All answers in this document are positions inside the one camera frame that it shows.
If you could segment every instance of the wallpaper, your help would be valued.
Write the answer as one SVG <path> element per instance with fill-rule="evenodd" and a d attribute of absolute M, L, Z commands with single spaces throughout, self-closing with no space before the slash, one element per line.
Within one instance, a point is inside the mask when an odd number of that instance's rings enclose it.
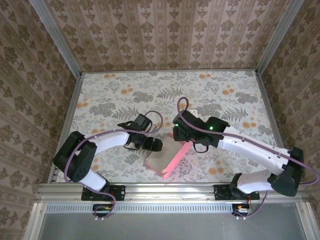
<path fill-rule="evenodd" d="M 75 79 L 27 0 L 0 1 L 0 239 L 22 239 Z"/>
<path fill-rule="evenodd" d="M 262 75 L 284 145 L 320 172 L 320 1 L 305 0 Z M 308 170 L 305 178 L 315 176 Z M 308 189 L 320 223 L 320 184 Z"/>
<path fill-rule="evenodd" d="M 254 69 L 288 0 L 46 0 L 82 72 Z"/>
<path fill-rule="evenodd" d="M 241 132 L 275 145 L 264 101 L 253 71 L 167 71 L 86 73 L 70 131 L 96 134 L 117 124 L 134 121 L 149 110 L 160 112 L 163 128 L 154 138 L 164 139 L 173 130 L 177 101 L 185 96 L 204 121 L 221 118 Z M 186 106 L 181 102 L 180 108 Z M 159 127 L 160 118 L 150 114 Z M 205 150 L 197 145 L 197 150 Z M 146 150 L 113 147 L 97 154 L 92 169 L 113 183 L 230 182 L 235 173 L 264 170 L 257 162 L 220 148 L 197 153 L 191 147 L 166 179 L 144 164 Z M 63 173 L 58 175 L 63 182 Z"/>

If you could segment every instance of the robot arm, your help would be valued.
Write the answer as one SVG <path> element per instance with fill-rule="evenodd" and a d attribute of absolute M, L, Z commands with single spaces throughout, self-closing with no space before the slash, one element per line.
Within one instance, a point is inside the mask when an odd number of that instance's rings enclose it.
<path fill-rule="evenodd" d="M 195 130 L 188 126 L 180 116 L 177 115 L 173 120 L 175 124 L 173 128 L 175 141 L 192 141 L 195 149 L 196 144 L 202 144 L 203 146 L 207 146 L 207 149 L 209 146 L 213 146 L 233 151 L 266 168 L 266 170 L 249 174 L 237 173 L 229 187 L 234 197 L 241 199 L 244 195 L 252 192 L 266 190 L 275 190 L 280 194 L 290 197 L 296 195 L 303 173 L 303 167 L 286 159 L 282 155 L 303 162 L 303 152 L 301 149 L 295 147 L 292 151 L 289 151 L 285 148 L 260 142 L 238 131 L 226 121 L 216 117 L 210 117 L 207 122 L 203 122 L 187 110 L 182 111 L 181 114 L 183 118 L 193 126 L 202 130 L 223 133 L 224 136 Z M 241 136 L 243 139 L 241 140 L 232 135 Z M 262 145 L 266 149 L 276 150 L 282 155 L 273 154 L 254 143 Z"/>
<path fill-rule="evenodd" d="M 134 130 L 145 132 L 148 126 L 152 125 L 150 119 L 145 115 L 139 114 L 134 121 L 128 121 L 118 124 L 125 130 Z M 83 135 L 78 131 L 70 134 L 64 142 L 59 152 L 53 159 L 62 172 L 65 172 L 66 164 L 71 153 L 76 146 L 90 135 Z M 108 192 L 110 183 L 97 172 L 91 170 L 94 156 L 104 150 L 116 147 L 134 144 L 136 149 L 158 152 L 162 149 L 162 141 L 157 138 L 149 137 L 144 134 L 132 133 L 126 131 L 113 132 L 97 138 L 86 141 L 73 156 L 70 166 L 67 170 L 68 178 L 74 183 L 82 183 L 98 192 Z"/>

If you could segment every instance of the gray leaf pattern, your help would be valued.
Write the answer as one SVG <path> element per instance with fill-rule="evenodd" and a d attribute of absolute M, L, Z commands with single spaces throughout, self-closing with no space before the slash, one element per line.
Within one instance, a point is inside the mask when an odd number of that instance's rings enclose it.
<path fill-rule="evenodd" d="M 204 121 L 218 117 L 243 133 L 274 143 L 261 93 L 253 71 L 175 71 L 86 73 L 74 113 L 71 132 L 94 134 L 114 129 L 117 124 L 135 120 L 149 110 L 163 116 L 162 129 L 152 137 L 164 139 L 173 129 L 177 101 L 185 96 L 189 107 Z M 181 102 L 180 109 L 186 104 Z M 159 117 L 148 117 L 159 126 Z M 11 138 L 9 129 L 3 138 Z M 113 147 L 95 156 L 92 168 L 111 182 L 163 182 L 144 162 L 151 154 L 145 150 Z M 226 150 L 210 147 L 204 154 L 193 148 L 187 152 L 166 182 L 229 182 L 235 173 L 263 170 L 253 160 Z M 16 183 L 23 185 L 24 178 Z M 59 173 L 58 182 L 63 182 Z M 37 189 L 31 184 L 34 192 Z"/>

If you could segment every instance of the floral tablecloth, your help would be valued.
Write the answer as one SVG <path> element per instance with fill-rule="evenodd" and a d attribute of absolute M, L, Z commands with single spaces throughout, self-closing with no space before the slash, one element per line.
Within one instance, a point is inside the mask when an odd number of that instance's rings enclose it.
<path fill-rule="evenodd" d="M 99 133 L 134 120 L 139 113 L 159 111 L 164 124 L 154 137 L 172 131 L 180 97 L 189 99 L 203 120 L 215 116 L 249 136 L 275 145 L 266 108 L 253 71 L 172 71 L 87 73 L 84 75 L 70 132 Z M 156 114 L 151 120 L 159 125 Z M 91 168 L 110 182 L 229 182 L 235 173 L 251 173 L 263 167 L 239 154 L 210 147 L 207 153 L 191 148 L 165 181 L 147 167 L 150 152 L 122 146 L 96 155 Z M 63 182 L 63 173 L 57 182 Z"/>

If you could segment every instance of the wall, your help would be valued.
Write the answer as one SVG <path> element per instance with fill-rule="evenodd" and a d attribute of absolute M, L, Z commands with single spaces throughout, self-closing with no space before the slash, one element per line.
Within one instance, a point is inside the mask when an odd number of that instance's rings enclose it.
<path fill-rule="evenodd" d="M 304 1 L 262 78 L 284 145 L 302 148 L 304 162 L 320 172 L 319 0 Z M 320 184 L 308 193 L 320 223 Z"/>
<path fill-rule="evenodd" d="M 27 0 L 0 1 L 0 239 L 21 239 L 75 85 Z"/>
<path fill-rule="evenodd" d="M 253 69 L 288 0 L 46 0 L 83 72 Z"/>

